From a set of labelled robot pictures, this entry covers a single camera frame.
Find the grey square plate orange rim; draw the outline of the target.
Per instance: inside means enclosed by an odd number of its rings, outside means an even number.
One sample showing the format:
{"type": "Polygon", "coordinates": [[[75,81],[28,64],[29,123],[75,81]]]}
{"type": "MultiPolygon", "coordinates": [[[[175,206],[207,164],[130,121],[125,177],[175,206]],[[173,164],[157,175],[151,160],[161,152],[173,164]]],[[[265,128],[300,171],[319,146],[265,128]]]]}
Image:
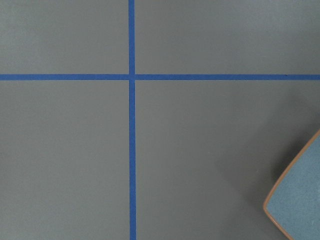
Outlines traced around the grey square plate orange rim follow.
{"type": "Polygon", "coordinates": [[[263,210],[289,240],[320,238],[320,134],[317,132],[283,171],[263,210]]]}

